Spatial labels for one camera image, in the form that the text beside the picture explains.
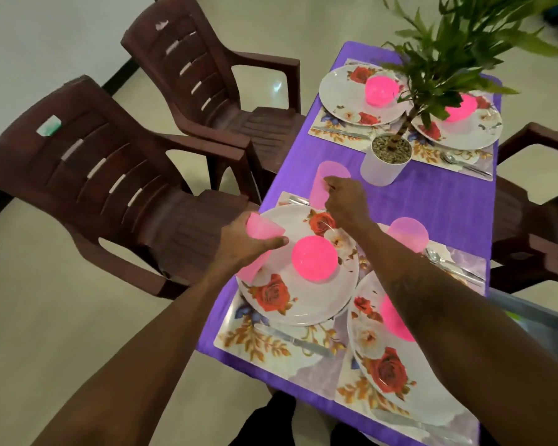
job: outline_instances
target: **brown plastic chair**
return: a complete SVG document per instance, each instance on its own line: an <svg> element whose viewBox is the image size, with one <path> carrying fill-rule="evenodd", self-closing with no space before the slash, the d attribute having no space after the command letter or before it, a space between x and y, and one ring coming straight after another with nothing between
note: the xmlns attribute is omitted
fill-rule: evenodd
<svg viewBox="0 0 558 446"><path fill-rule="evenodd" d="M530 123L504 142L498 164L533 144L558 150L558 132ZM527 191L498 177L494 205L490 286L517 292L546 280L558 281L558 196L543 205L530 202Z"/></svg>
<svg viewBox="0 0 558 446"><path fill-rule="evenodd" d="M62 126L38 134L52 116ZM238 183L252 178L243 150L148 131L93 80L81 77L1 134L0 189L58 219L94 265L149 294L174 299L184 285L111 254L99 238L130 249L163 276L191 284L212 260L221 227L258 206L246 195L206 190L195 197L165 154L172 149L223 160Z"/></svg>
<svg viewBox="0 0 558 446"><path fill-rule="evenodd" d="M300 114L299 60L230 51L196 0L150 5L126 31L122 45L155 82L182 132L246 150L264 197L305 119ZM235 65L283 72L289 109L242 111L231 72ZM211 187L217 188L225 165L212 157L208 165Z"/></svg>

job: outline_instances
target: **plant stem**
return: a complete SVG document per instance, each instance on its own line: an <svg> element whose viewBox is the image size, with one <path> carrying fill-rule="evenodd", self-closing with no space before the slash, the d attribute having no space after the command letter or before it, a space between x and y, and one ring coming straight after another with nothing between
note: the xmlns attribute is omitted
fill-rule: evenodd
<svg viewBox="0 0 558 446"><path fill-rule="evenodd" d="M399 131L396 134L394 134L394 136L388 142L387 147L389 150L394 151L397 149L397 143L403 137L403 134L405 134L405 132L409 128L409 125L411 125L411 121L416 118L418 112L419 112L418 107L414 105L411 111L409 111L409 114L407 114L407 117L405 118L403 125L401 125L401 128L399 128Z"/></svg>

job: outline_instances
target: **red rose print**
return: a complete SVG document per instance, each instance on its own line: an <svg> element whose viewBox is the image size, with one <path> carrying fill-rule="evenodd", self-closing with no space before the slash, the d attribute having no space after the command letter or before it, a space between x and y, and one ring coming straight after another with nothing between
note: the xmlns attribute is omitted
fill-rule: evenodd
<svg viewBox="0 0 558 446"><path fill-rule="evenodd" d="M492 104L485 99L484 96L480 95L479 97L476 97L477 100L477 109L490 109Z"/></svg>
<svg viewBox="0 0 558 446"><path fill-rule="evenodd" d="M349 79L354 82L366 84L368 78L376 73L376 70L367 67L357 67L353 72L348 72Z"/></svg>
<svg viewBox="0 0 558 446"><path fill-rule="evenodd" d="M438 126L436 125L435 122L432 122L430 124L430 129L426 129L426 127L424 127L423 125L419 126L420 130L423 131L428 137L431 137L432 139L434 139L435 141L439 141L441 134L440 134L440 130L438 128Z"/></svg>
<svg viewBox="0 0 558 446"><path fill-rule="evenodd" d="M327 230L337 227L335 220L326 212L314 213L308 222L314 234L318 236L324 236Z"/></svg>
<svg viewBox="0 0 558 446"><path fill-rule="evenodd" d="M372 379L385 393L402 394L407 384L407 371L401 363L397 351L392 347L384 349L384 355L379 360L370 360L368 369Z"/></svg>
<svg viewBox="0 0 558 446"><path fill-rule="evenodd" d="M251 286L248 292L266 312L278 311L285 314L291 308L287 286L277 273L271 274L271 280L264 286Z"/></svg>
<svg viewBox="0 0 558 446"><path fill-rule="evenodd" d="M353 300L353 304L358 310L360 310L362 313L365 313L366 315L372 313L372 306L370 305L370 300L364 297L356 297Z"/></svg>
<svg viewBox="0 0 558 446"><path fill-rule="evenodd" d="M374 117L372 114L360 112L359 116L359 123L362 125L374 125L380 122L380 117Z"/></svg>

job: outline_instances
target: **forearm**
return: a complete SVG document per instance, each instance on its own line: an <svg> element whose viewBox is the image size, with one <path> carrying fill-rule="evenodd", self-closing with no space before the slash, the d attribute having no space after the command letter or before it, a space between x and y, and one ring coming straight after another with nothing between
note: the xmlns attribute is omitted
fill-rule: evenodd
<svg viewBox="0 0 558 446"><path fill-rule="evenodd" d="M555 358L483 296L378 226L365 224L352 236L436 376L498 442L543 444L558 432ZM538 405L554 406L555 414L538 411L533 423Z"/></svg>
<svg viewBox="0 0 558 446"><path fill-rule="evenodd" d="M233 272L210 269L149 322L68 400L34 446L149 444Z"/></svg>

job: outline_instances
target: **chair armrest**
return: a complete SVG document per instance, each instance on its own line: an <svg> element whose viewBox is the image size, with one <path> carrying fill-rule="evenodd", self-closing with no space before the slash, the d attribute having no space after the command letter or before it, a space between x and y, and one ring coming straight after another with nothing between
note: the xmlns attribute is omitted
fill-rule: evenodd
<svg viewBox="0 0 558 446"><path fill-rule="evenodd" d="M226 144L217 142L205 141L191 136L154 134L162 140L167 150L178 149L191 151L199 155L217 158L227 163L236 177L240 194L246 196L249 201L260 204L260 193L251 169L251 164L254 159L258 163L258 158L256 158L254 153L252 153L253 156L249 156L248 150L230 147Z"/></svg>
<svg viewBox="0 0 558 446"><path fill-rule="evenodd" d="M558 150L558 131L531 122L504 141L498 148L498 164L533 144Z"/></svg>
<svg viewBox="0 0 558 446"><path fill-rule="evenodd" d="M251 67L263 67L265 69L279 70L287 78L287 92L289 107L298 114L302 112L300 101L300 60L294 58L283 58L281 56L261 55L259 53L241 53L238 51L225 50L230 65L248 65Z"/></svg>
<svg viewBox="0 0 558 446"><path fill-rule="evenodd" d="M64 227L72 236L77 250L85 260L120 280L124 280L151 295L165 299L175 299L186 289L179 283L168 280L108 252L101 247L98 241L90 241L71 225L64 225Z"/></svg>
<svg viewBox="0 0 558 446"><path fill-rule="evenodd" d="M227 144L228 146L237 147L238 149L253 150L252 139L245 134L232 133L230 131L221 131L211 127L205 127L204 125L200 125L186 119L186 117L179 112L175 104L168 103L168 106L170 107L175 124L182 133L187 134L188 136L195 136L206 141Z"/></svg>

